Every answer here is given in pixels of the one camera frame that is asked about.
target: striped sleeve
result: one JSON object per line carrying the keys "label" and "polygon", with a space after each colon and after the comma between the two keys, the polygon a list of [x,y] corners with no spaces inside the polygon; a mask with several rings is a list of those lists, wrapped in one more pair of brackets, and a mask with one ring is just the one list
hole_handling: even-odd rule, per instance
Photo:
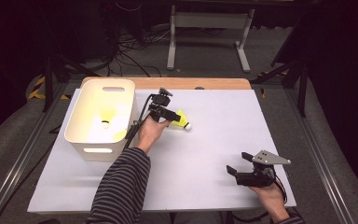
{"label": "striped sleeve", "polygon": [[86,223],[136,223],[149,172],[150,159],[141,149],[124,150],[103,176]]}

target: table leg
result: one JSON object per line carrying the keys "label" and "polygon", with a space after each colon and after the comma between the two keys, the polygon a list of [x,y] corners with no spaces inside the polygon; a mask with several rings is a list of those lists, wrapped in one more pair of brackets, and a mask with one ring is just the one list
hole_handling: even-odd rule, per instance
{"label": "table leg", "polygon": [[307,64],[304,63],[304,67],[300,77],[300,87],[299,87],[298,99],[297,99],[297,107],[303,118],[305,118],[305,96],[307,92],[308,72],[309,70]]}
{"label": "table leg", "polygon": [[48,111],[48,108],[53,103],[53,71],[52,71],[52,61],[51,57],[46,59],[45,63],[45,90],[46,90],[46,99],[45,99],[45,107],[43,108],[43,112]]}
{"label": "table leg", "polygon": [[241,41],[237,41],[235,43],[236,48],[237,48],[237,52],[238,52],[238,56],[240,57],[242,70],[245,73],[249,73],[251,71],[251,68],[249,66],[249,63],[248,63],[248,60],[246,58],[245,51],[243,50],[243,47],[245,46],[245,41],[246,41],[246,38],[247,38],[247,36],[249,34],[249,29],[251,28],[252,19],[254,17],[254,14],[255,14],[254,9],[249,10],[249,13],[247,14],[245,24],[243,25],[242,39],[241,39]]}
{"label": "table leg", "polygon": [[176,51],[176,40],[175,40],[175,6],[172,6],[171,10],[171,43],[170,50],[168,52],[167,69],[173,70],[175,64],[175,51]]}

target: human arm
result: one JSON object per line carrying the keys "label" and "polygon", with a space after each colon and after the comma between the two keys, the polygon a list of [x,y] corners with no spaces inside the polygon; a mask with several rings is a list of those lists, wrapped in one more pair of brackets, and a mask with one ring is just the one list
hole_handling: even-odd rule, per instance
{"label": "human arm", "polygon": [[305,223],[301,217],[290,217],[284,207],[282,191],[273,183],[266,188],[249,187],[254,191],[274,223]]}
{"label": "human arm", "polygon": [[170,123],[145,119],[137,147],[126,148],[106,171],[95,193],[87,223],[132,224],[139,218],[150,172],[146,153]]}

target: metal rail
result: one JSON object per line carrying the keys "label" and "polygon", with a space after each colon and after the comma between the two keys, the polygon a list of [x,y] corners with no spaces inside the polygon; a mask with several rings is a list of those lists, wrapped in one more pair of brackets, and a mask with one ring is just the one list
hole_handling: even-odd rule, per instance
{"label": "metal rail", "polygon": [[57,103],[59,102],[61,95],[63,94],[67,84],[60,83],[58,84],[57,90],[54,92],[54,101],[52,102],[50,108],[45,113],[42,113],[39,120],[37,121],[36,125],[34,126],[34,129],[28,138],[27,142],[25,143],[24,147],[22,148],[22,151],[15,161],[14,165],[12,166],[11,170],[7,173],[7,177],[5,179],[5,182],[3,183],[2,187],[0,188],[0,210],[3,208],[3,205],[6,203],[8,198],[10,197],[10,194],[13,192],[13,190],[16,188],[17,183],[19,182],[22,172],[25,169],[25,166],[28,163],[28,160],[30,160],[34,148],[36,147],[40,136],[42,134],[42,130],[45,127],[45,125],[48,122],[48,119],[52,112],[54,111],[54,108],[56,107]]}
{"label": "metal rail", "polygon": [[324,182],[324,187],[336,210],[339,221],[341,223],[348,223],[348,224],[354,223],[351,217],[351,213],[347,205],[345,204],[341,196],[341,193],[339,192],[337,181],[332,175],[332,173],[330,172],[330,169],[328,168],[328,165],[324,160],[324,156],[318,146],[313,131],[310,128],[310,125],[308,124],[307,120],[301,117],[297,109],[296,106],[297,100],[294,91],[285,90],[285,93],[287,98],[289,99],[290,106],[295,111],[297,121],[300,124],[302,130],[304,131],[304,134],[308,139],[308,142],[310,144],[310,155],[312,156],[316,168],[318,169],[319,175],[321,176],[322,181]]}

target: white plastic basket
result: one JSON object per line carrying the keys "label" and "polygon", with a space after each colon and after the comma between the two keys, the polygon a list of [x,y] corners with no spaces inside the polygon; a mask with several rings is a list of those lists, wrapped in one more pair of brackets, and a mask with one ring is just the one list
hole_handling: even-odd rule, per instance
{"label": "white plastic basket", "polygon": [[138,119],[135,84],[127,79],[87,81],[65,129],[65,139],[86,161],[114,161]]}

